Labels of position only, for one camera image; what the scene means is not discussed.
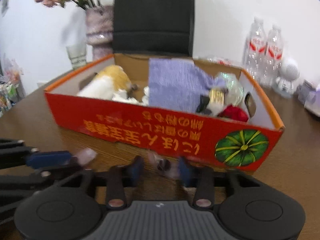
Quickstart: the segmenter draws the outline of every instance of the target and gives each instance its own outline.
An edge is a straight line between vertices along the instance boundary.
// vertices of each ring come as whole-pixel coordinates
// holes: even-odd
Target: red flower
[[[238,106],[233,105],[227,106],[227,108],[224,109],[220,114],[218,114],[218,116],[230,118],[241,122],[247,122],[249,120],[249,117],[244,110],[242,110]]]

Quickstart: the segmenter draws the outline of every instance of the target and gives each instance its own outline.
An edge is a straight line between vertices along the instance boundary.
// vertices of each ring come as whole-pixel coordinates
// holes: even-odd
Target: red box
[[[117,64],[132,83],[140,86],[135,96],[141,100],[142,89],[148,85],[148,59],[108,55],[48,86],[45,96],[56,123],[103,140],[148,148],[161,155],[183,155],[195,162],[247,171],[255,171],[262,164],[281,137],[284,125],[262,88],[243,69],[194,60],[213,76],[228,72],[239,78],[244,87],[240,106],[251,114],[248,123],[76,96],[79,84],[105,66]]]

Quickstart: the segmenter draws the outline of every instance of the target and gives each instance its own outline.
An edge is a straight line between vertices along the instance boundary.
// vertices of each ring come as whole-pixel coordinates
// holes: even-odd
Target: water bottle
[[[263,29],[263,20],[257,17],[251,25],[251,30],[247,38],[244,49],[244,66],[254,79],[258,79],[259,66],[264,62],[267,36]]]
[[[277,78],[283,52],[283,40],[281,29],[273,25],[268,34],[266,58],[263,67],[260,68],[260,84],[264,87],[271,87]]]

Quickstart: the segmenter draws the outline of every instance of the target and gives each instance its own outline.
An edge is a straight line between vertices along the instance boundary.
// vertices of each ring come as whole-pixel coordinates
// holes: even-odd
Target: lavender towel
[[[208,75],[192,60],[149,60],[149,106],[195,113],[200,95],[208,95],[212,87],[225,87],[225,82]]]

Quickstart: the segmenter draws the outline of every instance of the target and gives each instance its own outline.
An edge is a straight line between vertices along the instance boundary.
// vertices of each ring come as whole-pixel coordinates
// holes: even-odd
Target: brown tabletop
[[[286,130],[254,177],[301,203],[307,220],[299,240],[319,240],[320,122],[312,118],[297,100],[281,98],[273,91],[266,92]],[[75,153],[83,147],[90,147],[99,154],[90,164],[97,171],[105,171],[116,164],[128,164],[135,155],[146,156],[143,149],[110,143],[58,127],[45,101],[43,89],[30,94],[0,118],[0,137],[23,139],[28,146],[41,151],[69,150]],[[2,170],[1,174],[21,175],[29,171],[23,166]],[[158,176],[148,164],[143,178],[143,183],[136,190],[126,191],[129,199],[171,200],[185,195],[174,181]],[[101,189],[99,202],[103,200],[103,193],[104,189]],[[223,193],[217,194],[221,201]],[[20,238],[14,225],[9,223],[0,230],[0,239]]]

